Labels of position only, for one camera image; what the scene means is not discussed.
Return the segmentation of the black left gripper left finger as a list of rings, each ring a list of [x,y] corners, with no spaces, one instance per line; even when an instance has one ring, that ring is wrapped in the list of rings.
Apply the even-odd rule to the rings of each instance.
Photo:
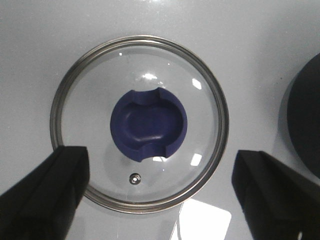
[[[85,146],[59,146],[0,196],[2,240],[63,240],[90,179]]]

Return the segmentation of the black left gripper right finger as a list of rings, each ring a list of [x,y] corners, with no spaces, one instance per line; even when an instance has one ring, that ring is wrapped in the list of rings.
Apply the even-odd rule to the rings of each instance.
[[[320,186],[264,151],[239,150],[231,183],[255,240],[318,240]]]

